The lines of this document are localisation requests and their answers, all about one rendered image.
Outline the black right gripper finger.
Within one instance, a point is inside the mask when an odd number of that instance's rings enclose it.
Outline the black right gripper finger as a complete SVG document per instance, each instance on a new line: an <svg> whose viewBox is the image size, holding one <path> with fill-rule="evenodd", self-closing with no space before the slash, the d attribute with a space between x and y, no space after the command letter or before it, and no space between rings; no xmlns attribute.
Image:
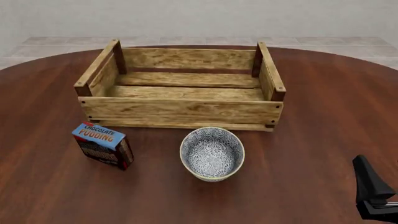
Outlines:
<svg viewBox="0 0 398 224"><path fill-rule="evenodd" d="M362 154L353 159L356 177L356 203L369 201L371 203L386 203L396 194L376 173L372 165Z"/></svg>

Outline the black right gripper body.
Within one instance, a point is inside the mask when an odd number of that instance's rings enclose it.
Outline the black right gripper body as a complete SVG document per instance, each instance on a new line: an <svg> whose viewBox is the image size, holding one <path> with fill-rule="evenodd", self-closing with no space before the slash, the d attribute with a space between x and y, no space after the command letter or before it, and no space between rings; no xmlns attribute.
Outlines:
<svg viewBox="0 0 398 224"><path fill-rule="evenodd" d="M398 220L398 202L372 204L370 201L356 201L356 208L363 220Z"/></svg>

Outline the wooden slat tray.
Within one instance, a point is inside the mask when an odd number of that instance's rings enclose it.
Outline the wooden slat tray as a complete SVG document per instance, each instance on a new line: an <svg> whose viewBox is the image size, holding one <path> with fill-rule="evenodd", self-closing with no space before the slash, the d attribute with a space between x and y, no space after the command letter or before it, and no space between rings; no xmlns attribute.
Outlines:
<svg viewBox="0 0 398 224"><path fill-rule="evenodd" d="M74 88L86 118L102 126L268 132L286 93L264 42L124 48L114 39Z"/></svg>

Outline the blue patterned bowl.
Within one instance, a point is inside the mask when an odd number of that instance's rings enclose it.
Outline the blue patterned bowl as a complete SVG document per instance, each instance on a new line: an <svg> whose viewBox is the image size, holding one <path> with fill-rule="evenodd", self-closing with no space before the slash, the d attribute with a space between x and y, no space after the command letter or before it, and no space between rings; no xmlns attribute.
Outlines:
<svg viewBox="0 0 398 224"><path fill-rule="evenodd" d="M245 160L241 140L228 130L211 126L185 136L179 154L183 166L205 182L228 179L240 170Z"/></svg>

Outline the chocolate pudding box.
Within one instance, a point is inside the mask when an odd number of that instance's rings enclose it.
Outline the chocolate pudding box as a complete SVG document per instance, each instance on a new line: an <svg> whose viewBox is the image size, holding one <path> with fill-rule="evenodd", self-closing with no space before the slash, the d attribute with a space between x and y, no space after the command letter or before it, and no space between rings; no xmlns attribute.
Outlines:
<svg viewBox="0 0 398 224"><path fill-rule="evenodd" d="M85 156L121 170L134 161L126 135L93 123L81 123L72 136Z"/></svg>

